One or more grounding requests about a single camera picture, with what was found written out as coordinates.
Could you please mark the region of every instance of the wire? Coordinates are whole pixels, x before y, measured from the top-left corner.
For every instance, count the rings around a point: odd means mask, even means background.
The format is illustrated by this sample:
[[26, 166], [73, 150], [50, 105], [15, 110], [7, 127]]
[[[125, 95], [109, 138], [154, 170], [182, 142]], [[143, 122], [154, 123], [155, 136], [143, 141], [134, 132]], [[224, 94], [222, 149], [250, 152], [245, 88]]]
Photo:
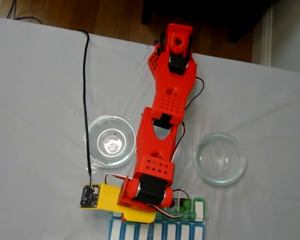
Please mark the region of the wire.
[[40, 24], [44, 24], [42, 21], [40, 21], [38, 18], [34, 17], [34, 16], [21, 16], [21, 17], [17, 17], [14, 20], [22, 20], [22, 19], [34, 19], [37, 20]]
[[200, 92], [199, 92], [197, 95], [195, 95], [195, 96], [194, 96], [194, 97], [193, 97], [193, 98], [185, 105], [185, 109], [184, 109], [184, 110], [186, 110], [186, 109], [189, 107], [190, 103], [191, 103], [193, 100], [195, 100], [195, 98], [198, 97], [198, 96], [202, 93], [203, 89], [205, 88], [205, 82], [204, 82], [200, 77], [196, 76], [195, 79], [200, 80], [200, 81], [202, 82], [202, 88], [201, 88]]
[[87, 59], [87, 49], [88, 49], [90, 37], [89, 37], [89, 33], [87, 33], [85, 30], [78, 30], [78, 31], [86, 35], [86, 43], [85, 43], [84, 55], [83, 55], [83, 68], [82, 68], [83, 113], [84, 113], [84, 127], [85, 127], [86, 160], [88, 165], [88, 174], [90, 177], [90, 188], [94, 189], [92, 183], [92, 176], [91, 176], [92, 171], [91, 171], [91, 162], [90, 162], [89, 129], [88, 129], [88, 116], [87, 116], [87, 104], [86, 104], [86, 59]]
[[179, 143], [180, 143], [180, 140], [184, 137], [185, 135], [185, 132], [186, 132], [186, 126], [185, 126], [185, 123], [184, 121], [181, 122], [182, 123], [182, 134], [178, 140], [178, 142], [176, 143], [174, 149], [173, 149], [173, 152], [172, 152], [172, 155], [171, 155], [171, 158], [170, 158], [170, 162], [174, 162], [174, 159], [175, 159], [175, 155], [176, 155], [176, 152], [178, 150], [178, 147], [179, 147]]
[[12, 13], [12, 10], [14, 9], [14, 6], [15, 6], [15, 3], [16, 3], [17, 0], [13, 0], [12, 1], [12, 5], [10, 7], [10, 10], [8, 12], [8, 15], [6, 16], [7, 19], [9, 19], [11, 17], [11, 13]]
[[132, 180], [132, 178], [130, 178], [130, 177], [128, 177], [128, 176], [123, 176], [123, 175], [119, 175], [119, 174], [107, 172], [107, 173], [104, 175], [104, 178], [103, 178], [104, 184], [107, 184], [107, 176], [108, 176], [108, 175], [114, 176], [114, 177], [117, 178], [117, 179], [123, 179], [123, 180], [125, 180], [126, 178], [128, 178], [129, 180]]
[[[205, 82], [204, 82], [200, 77], [196, 76], [195, 79], [200, 80], [200, 81], [202, 82], [202, 88], [201, 88], [200, 92], [199, 92], [197, 95], [195, 95], [195, 96], [194, 96], [194, 97], [193, 97], [193, 98], [185, 105], [184, 110], [186, 110], [186, 109], [189, 107], [190, 103], [191, 103], [196, 97], [198, 97], [198, 96], [202, 93], [203, 89], [205, 88]], [[170, 158], [170, 162], [172, 162], [172, 163], [173, 163], [174, 160], [175, 160], [175, 155], [176, 155], [176, 153], [177, 153], [177, 150], [178, 150], [178, 147], [179, 147], [179, 144], [180, 144], [180, 140], [184, 137], [185, 132], [186, 132], [186, 126], [185, 126], [184, 121], [182, 121], [181, 123], [182, 123], [182, 134], [181, 134], [181, 136], [180, 136], [178, 142], [176, 143], [176, 145], [175, 145], [175, 147], [174, 147], [174, 149], [173, 149], [173, 151], [172, 151], [171, 158]]]
[[23, 20], [23, 19], [33, 19], [38, 21], [40, 24], [44, 24], [40, 19], [34, 17], [34, 16], [21, 16], [21, 17], [16, 17], [16, 12], [17, 12], [17, 0], [12, 1], [12, 5], [10, 7], [10, 10], [8, 12], [8, 15], [6, 16], [7, 19], [11, 17], [13, 11], [13, 19], [14, 20]]
[[[177, 192], [177, 191], [183, 192], [183, 193], [187, 196], [187, 198], [188, 198], [188, 200], [189, 200], [189, 202], [190, 202], [190, 197], [189, 197], [188, 193], [187, 193], [185, 190], [182, 190], [182, 189], [175, 189], [175, 190], [173, 190], [173, 191], [174, 191], [174, 192]], [[171, 219], [179, 219], [179, 218], [182, 218], [184, 215], [186, 215], [186, 214], [188, 213], [191, 204], [189, 204], [188, 208], [185, 210], [184, 213], [182, 213], [181, 215], [178, 215], [178, 216], [172, 216], [172, 215], [166, 213], [165, 211], [162, 211], [162, 210], [161, 210], [159, 207], [157, 207], [156, 205], [153, 205], [153, 204], [147, 204], [147, 205], [148, 205], [148, 206], [151, 206], [151, 207], [153, 207], [153, 208], [155, 208], [159, 213], [161, 213], [162, 215], [164, 215], [164, 216], [166, 216], [166, 217], [168, 217], [168, 218], [171, 218]]]

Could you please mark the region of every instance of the petri dish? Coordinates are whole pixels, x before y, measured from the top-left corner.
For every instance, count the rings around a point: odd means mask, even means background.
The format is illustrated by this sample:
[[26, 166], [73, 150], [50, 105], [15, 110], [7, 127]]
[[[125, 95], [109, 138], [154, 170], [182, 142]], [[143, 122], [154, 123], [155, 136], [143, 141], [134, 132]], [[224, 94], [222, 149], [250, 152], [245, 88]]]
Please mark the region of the petri dish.
[[215, 186], [227, 186], [237, 181], [245, 170], [246, 156], [232, 136], [213, 132], [207, 134], [195, 151], [198, 174]]
[[[98, 117], [88, 126], [90, 160], [102, 168], [115, 168], [127, 163], [136, 152], [136, 132], [120, 116]], [[86, 134], [84, 146], [87, 147]]]

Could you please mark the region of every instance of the white cloth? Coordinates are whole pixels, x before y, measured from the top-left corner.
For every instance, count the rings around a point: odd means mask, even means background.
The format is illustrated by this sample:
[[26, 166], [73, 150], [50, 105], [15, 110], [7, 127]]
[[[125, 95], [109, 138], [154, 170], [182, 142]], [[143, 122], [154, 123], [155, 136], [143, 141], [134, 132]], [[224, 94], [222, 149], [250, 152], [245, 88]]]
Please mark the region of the white cloth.
[[[81, 32], [0, 19], [0, 240], [107, 239], [109, 213], [79, 209], [89, 181], [85, 44]], [[90, 35], [89, 121], [119, 115], [138, 130], [155, 93], [147, 66], [152, 51]], [[205, 88], [184, 119], [173, 187], [207, 200], [207, 240], [300, 240], [300, 74], [194, 59]], [[213, 187], [196, 173], [194, 151], [210, 132], [232, 135], [246, 153], [245, 172], [229, 187]], [[113, 172], [131, 176], [134, 165], [135, 159]], [[105, 172], [95, 169], [93, 182]]]

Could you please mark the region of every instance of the white wall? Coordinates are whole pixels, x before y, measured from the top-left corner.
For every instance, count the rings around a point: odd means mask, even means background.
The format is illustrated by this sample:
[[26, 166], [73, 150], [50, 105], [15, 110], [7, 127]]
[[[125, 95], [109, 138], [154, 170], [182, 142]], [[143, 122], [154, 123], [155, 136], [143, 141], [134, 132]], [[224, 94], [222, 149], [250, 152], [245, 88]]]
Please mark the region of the white wall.
[[273, 5], [271, 66], [300, 72], [300, 0]]

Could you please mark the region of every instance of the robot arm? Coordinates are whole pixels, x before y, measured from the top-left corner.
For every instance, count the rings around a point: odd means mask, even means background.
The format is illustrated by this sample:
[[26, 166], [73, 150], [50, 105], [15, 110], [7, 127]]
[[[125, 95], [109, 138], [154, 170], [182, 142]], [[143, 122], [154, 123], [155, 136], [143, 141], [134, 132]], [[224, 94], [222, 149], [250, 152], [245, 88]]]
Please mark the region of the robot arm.
[[[153, 212], [153, 206], [169, 207], [174, 178], [172, 155], [176, 148], [178, 125], [185, 114], [187, 98], [194, 86], [197, 64], [192, 58], [192, 27], [170, 24], [148, 59], [155, 79], [152, 107], [143, 111], [136, 138], [136, 166], [133, 178], [126, 178], [118, 205]], [[154, 126], [169, 130], [159, 139]]]

